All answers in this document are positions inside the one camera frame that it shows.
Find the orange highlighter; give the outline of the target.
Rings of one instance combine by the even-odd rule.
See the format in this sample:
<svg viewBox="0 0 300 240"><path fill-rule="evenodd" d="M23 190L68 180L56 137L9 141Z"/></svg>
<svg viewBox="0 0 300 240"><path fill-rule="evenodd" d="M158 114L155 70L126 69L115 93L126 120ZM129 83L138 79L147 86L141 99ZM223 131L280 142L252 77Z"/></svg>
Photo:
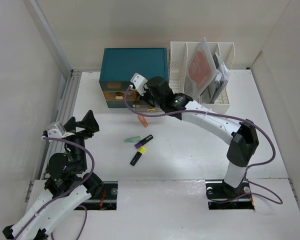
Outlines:
<svg viewBox="0 0 300 240"><path fill-rule="evenodd" d="M147 128L147 127L149 126L149 125L148 125L148 122L146 121L146 119L145 119L144 116L138 115L137 117L138 117L139 121L141 122L141 124L142 124L145 128Z"/></svg>

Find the purple cap black highlighter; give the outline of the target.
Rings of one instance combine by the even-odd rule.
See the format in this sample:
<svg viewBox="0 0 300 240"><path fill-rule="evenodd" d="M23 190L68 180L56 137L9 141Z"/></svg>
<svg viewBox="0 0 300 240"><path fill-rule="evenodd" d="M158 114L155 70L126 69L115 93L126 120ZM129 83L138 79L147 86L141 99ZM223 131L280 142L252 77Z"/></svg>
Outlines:
<svg viewBox="0 0 300 240"><path fill-rule="evenodd" d="M135 147L136 149L139 149L139 148L141 148L142 146L144 146L146 143L148 143L149 141L151 141L153 138L154 138L153 135L150 134L150 135L148 135L147 137L145 137L145 138L143 138L142 140L140 140L139 142L137 142L137 143L134 145L134 147Z"/></svg>

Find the pale green highlighter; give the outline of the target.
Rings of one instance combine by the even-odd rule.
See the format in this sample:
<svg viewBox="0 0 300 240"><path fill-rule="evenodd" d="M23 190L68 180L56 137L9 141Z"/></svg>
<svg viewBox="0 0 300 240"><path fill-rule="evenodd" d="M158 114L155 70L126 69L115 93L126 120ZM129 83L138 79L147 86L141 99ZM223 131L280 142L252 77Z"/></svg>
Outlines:
<svg viewBox="0 0 300 240"><path fill-rule="evenodd" d="M140 136L129 137L123 140L124 143L138 143L141 141Z"/></svg>

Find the red booklet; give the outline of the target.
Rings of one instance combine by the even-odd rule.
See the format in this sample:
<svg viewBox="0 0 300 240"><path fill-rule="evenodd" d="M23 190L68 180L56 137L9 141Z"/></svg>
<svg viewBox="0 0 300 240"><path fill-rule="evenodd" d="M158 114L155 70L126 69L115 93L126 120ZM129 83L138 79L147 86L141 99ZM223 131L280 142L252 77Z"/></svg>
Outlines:
<svg viewBox="0 0 300 240"><path fill-rule="evenodd" d="M184 80L184 93L196 100L220 72L216 68L206 38L197 44L194 52L188 52Z"/></svg>

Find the yellow cap black highlighter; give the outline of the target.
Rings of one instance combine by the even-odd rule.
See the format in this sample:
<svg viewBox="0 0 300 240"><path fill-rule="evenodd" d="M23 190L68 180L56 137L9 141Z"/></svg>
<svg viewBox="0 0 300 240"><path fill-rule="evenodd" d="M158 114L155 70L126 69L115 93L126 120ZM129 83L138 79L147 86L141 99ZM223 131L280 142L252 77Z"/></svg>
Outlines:
<svg viewBox="0 0 300 240"><path fill-rule="evenodd" d="M146 148L141 146L138 151L136 152L136 154L134 155L134 157L132 158L132 160L130 161L130 165L131 166L135 166L135 164L138 162L138 160L141 158L141 156L145 153Z"/></svg>

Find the grey setup guide manual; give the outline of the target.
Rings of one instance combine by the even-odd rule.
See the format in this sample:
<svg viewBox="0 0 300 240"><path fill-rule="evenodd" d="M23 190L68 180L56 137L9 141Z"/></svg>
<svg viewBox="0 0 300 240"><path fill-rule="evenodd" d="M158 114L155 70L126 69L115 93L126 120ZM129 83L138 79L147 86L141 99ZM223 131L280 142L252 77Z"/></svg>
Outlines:
<svg viewBox="0 0 300 240"><path fill-rule="evenodd" d="M226 88L231 73L217 53L215 53L212 58L218 73L199 97L200 102L205 104L213 104L215 102Z"/></svg>

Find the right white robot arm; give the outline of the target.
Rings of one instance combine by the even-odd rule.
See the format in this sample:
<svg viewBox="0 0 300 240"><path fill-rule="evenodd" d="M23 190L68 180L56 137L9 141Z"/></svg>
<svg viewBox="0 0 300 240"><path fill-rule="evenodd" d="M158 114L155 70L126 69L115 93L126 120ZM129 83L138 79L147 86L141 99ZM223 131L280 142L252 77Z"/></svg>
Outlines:
<svg viewBox="0 0 300 240"><path fill-rule="evenodd" d="M173 117L194 124L214 134L229 145L226 157L229 161L222 181L222 193L226 199L240 194L248 163L259 146L256 128L248 121L234 121L216 116L215 112L184 93L173 93L168 82L156 76L149 80L137 74L131 80L139 98L152 107L159 107Z"/></svg>

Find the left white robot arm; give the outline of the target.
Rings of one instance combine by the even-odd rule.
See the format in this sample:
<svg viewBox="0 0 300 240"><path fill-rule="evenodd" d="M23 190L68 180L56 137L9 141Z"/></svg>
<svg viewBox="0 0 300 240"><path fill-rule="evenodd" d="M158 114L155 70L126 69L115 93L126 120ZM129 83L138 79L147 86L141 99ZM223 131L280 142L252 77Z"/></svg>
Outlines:
<svg viewBox="0 0 300 240"><path fill-rule="evenodd" d="M3 229L7 240L46 240L71 211L101 195L104 183L87 170L87 158L94 158L85 147L85 141L99 130L92 110L81 121L71 117L65 124L57 121L46 127L41 139L63 143L65 151L50 157L49 177L35 203L17 223Z"/></svg>

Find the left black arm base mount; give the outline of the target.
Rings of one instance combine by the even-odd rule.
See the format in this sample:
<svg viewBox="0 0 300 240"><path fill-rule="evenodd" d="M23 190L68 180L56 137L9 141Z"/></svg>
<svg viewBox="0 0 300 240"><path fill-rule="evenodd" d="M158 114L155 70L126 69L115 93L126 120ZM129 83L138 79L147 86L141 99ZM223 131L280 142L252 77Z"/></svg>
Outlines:
<svg viewBox="0 0 300 240"><path fill-rule="evenodd" d="M88 211L115 211L117 209L118 182L106 181L103 185L102 192L98 196L82 202Z"/></svg>

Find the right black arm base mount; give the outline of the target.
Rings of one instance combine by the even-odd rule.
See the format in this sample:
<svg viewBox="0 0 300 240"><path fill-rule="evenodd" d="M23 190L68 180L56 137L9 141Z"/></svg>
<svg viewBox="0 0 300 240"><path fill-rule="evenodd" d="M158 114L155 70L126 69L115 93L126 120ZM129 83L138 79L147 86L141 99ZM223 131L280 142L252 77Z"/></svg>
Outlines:
<svg viewBox="0 0 300 240"><path fill-rule="evenodd" d="M205 182L207 205L209 210L254 210L251 188L243 181L237 188L224 183L223 180Z"/></svg>

